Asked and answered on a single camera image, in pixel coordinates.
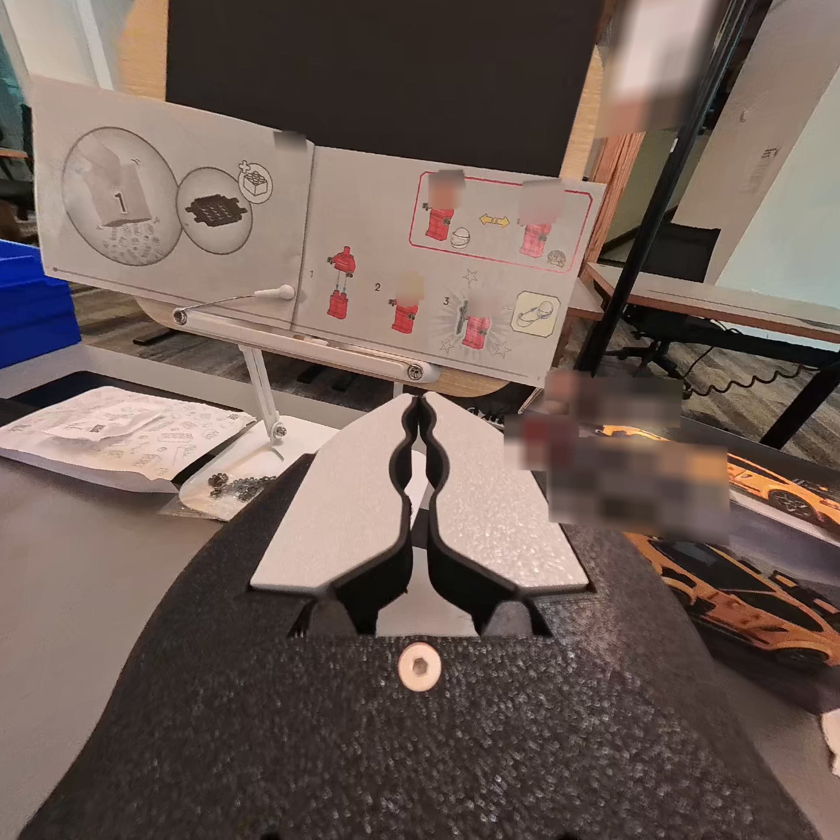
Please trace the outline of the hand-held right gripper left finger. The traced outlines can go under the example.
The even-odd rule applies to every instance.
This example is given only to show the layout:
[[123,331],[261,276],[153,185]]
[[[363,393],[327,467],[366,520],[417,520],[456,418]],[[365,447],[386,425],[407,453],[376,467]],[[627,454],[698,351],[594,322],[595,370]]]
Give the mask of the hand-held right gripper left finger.
[[252,574],[259,592],[335,600],[355,630],[413,576],[411,532],[421,506],[419,398],[403,394],[333,435],[311,458]]

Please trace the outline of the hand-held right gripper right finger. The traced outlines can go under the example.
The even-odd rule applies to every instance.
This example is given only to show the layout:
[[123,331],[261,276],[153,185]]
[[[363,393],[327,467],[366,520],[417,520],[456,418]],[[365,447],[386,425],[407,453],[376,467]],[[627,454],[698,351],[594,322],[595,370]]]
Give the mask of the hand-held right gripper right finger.
[[499,428],[436,393],[422,397],[422,440],[434,590],[477,632],[549,632],[538,600],[590,581],[536,479],[511,462]]

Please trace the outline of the grey desk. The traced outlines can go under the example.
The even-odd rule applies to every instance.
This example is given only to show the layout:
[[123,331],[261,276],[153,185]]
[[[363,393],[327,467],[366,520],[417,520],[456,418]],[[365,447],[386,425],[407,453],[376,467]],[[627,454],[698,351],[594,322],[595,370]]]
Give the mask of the grey desk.
[[[84,343],[2,369],[2,398],[19,411],[38,389],[60,402],[59,380],[84,374],[257,408],[245,383]],[[2,458],[2,838],[18,838],[69,769],[155,607],[219,528],[161,515],[163,505]],[[838,838],[838,779],[817,719],[716,667],[777,780],[822,838]]]

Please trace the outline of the clear bag of small parts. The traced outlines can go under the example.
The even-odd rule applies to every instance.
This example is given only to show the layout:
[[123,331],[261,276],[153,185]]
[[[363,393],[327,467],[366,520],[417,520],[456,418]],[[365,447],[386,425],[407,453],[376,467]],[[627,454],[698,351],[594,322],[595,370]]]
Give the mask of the clear bag of small parts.
[[229,522],[276,481],[286,466],[272,448],[220,455],[191,476],[160,514]]

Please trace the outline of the white and wood book stand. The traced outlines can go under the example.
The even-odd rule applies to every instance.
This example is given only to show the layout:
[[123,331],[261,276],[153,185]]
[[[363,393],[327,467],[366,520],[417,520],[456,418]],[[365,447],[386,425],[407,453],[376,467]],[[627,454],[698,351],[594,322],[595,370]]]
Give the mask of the white and wood book stand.
[[[167,68],[167,38],[169,32],[169,3],[166,1],[132,2],[121,36],[119,37],[119,65],[125,89],[139,95],[160,100],[165,97]],[[600,46],[592,50],[581,98],[574,118],[572,132],[561,167],[562,175],[582,175],[585,153],[594,145],[595,118],[601,103],[603,57]],[[213,314],[199,308],[187,313],[185,325],[176,323],[175,305],[137,297],[144,314],[159,325],[160,332],[181,330],[228,343],[244,345],[246,359],[255,358],[257,351],[322,364],[358,375],[369,375],[394,384],[394,393],[410,385],[419,390],[440,392],[447,396],[474,401],[499,391],[510,383],[506,376],[467,372],[443,367],[434,381],[421,381],[411,376],[418,361],[399,361],[390,353],[377,353],[353,345],[327,343],[306,334]]]

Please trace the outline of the black toy car box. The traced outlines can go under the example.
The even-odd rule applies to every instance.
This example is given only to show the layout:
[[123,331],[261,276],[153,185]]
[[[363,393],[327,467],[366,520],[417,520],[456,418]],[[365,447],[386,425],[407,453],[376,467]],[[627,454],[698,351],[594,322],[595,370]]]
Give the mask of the black toy car box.
[[664,390],[561,374],[506,446],[549,518],[621,530],[710,652],[815,714],[839,706],[838,472],[684,417]]

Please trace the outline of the toy instruction booklet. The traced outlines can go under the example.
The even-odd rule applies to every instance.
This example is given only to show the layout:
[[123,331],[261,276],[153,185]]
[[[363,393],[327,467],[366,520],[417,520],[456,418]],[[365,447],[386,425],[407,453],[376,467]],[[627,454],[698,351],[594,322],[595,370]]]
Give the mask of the toy instruction booklet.
[[605,186],[319,146],[46,77],[38,234],[62,279],[540,386]]

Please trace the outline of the grey top table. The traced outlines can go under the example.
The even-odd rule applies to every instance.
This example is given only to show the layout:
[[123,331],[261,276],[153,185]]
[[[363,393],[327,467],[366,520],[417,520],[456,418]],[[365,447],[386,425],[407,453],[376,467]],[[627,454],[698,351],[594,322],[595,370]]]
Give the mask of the grey top table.
[[775,362],[815,368],[811,381],[761,438],[781,449],[835,392],[839,382],[837,308],[643,272],[636,279],[623,320],[642,349],[612,355],[657,364],[684,379],[666,359],[676,343],[700,344]]

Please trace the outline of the black office chair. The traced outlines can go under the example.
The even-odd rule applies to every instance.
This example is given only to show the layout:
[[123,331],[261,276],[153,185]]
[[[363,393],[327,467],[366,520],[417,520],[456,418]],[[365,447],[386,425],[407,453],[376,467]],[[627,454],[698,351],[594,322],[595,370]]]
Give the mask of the black office chair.
[[702,283],[721,230],[663,222],[654,237],[641,272]]

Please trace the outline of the black slanted pole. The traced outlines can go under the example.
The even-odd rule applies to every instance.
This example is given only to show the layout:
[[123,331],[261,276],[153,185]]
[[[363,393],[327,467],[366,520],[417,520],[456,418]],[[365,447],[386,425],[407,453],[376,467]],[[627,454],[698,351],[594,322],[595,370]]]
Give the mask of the black slanted pole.
[[755,6],[755,1],[733,1],[728,5],[721,32],[711,52],[709,62],[700,77],[695,99],[688,116],[677,133],[674,148],[669,153],[663,171],[658,178],[639,232],[614,286],[610,301],[602,319],[588,333],[575,360],[574,368],[577,371],[595,376],[599,369],[616,326],[624,315],[629,297],[634,290],[635,282],[641,273],[648,252],[664,221],[669,202],[686,167],[704,118],[711,107],[715,93],[731,63],[734,50]]

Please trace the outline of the wooden pillar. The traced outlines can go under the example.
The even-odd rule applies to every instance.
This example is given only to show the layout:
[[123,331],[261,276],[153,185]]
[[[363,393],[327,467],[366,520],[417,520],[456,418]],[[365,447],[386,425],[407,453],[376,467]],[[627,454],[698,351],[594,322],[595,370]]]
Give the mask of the wooden pillar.
[[674,129],[615,135],[601,141],[591,181],[605,186],[584,261],[637,230],[676,142]]

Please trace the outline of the blue plastic bin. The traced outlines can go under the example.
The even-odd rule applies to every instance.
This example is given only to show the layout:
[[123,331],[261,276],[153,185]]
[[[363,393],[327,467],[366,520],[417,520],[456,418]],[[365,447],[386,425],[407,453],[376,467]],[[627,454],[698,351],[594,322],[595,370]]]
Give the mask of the blue plastic bin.
[[1,368],[81,341],[64,280],[48,276],[39,248],[1,241]]

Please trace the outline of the black flat panel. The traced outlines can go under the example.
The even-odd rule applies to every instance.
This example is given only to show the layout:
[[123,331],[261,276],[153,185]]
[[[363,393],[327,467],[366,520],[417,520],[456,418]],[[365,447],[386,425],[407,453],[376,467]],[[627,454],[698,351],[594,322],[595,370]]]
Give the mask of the black flat panel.
[[325,147],[560,173],[595,1],[171,1],[169,102]]

